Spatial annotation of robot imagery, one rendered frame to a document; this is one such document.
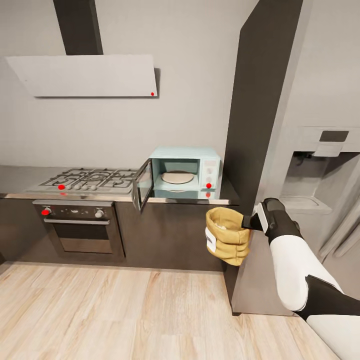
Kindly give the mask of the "popcorn bag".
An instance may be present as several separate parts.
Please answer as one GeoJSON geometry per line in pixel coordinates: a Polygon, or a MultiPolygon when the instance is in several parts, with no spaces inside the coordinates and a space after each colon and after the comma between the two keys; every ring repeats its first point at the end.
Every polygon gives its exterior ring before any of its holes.
{"type": "Polygon", "coordinates": [[[232,266],[240,266],[250,253],[252,232],[250,228],[241,228],[244,216],[234,209],[215,207],[205,217],[208,251],[232,266]]]}

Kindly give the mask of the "microwave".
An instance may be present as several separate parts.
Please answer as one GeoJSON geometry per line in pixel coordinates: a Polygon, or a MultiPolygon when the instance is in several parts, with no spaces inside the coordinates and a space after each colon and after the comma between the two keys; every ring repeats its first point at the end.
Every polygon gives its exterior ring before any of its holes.
{"type": "Polygon", "coordinates": [[[219,167],[213,147],[158,146],[132,177],[137,215],[142,215],[154,188],[216,190],[219,167]]]}

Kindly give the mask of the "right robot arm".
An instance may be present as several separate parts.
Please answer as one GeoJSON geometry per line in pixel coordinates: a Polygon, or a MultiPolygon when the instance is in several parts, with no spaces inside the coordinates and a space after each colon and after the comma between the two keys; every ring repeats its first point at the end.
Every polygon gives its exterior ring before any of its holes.
{"type": "Polygon", "coordinates": [[[347,296],[311,251],[285,205],[267,198],[244,215],[242,227],[264,231],[278,298],[339,357],[360,360],[360,300],[347,296]]]}

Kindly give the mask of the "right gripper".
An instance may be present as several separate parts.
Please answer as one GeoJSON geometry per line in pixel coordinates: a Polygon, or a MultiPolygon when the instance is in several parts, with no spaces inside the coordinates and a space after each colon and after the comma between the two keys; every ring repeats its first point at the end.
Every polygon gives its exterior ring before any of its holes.
{"type": "Polygon", "coordinates": [[[247,228],[257,231],[264,231],[262,224],[258,224],[255,220],[255,214],[253,216],[250,215],[244,215],[242,220],[242,227],[241,228],[247,228]]]}

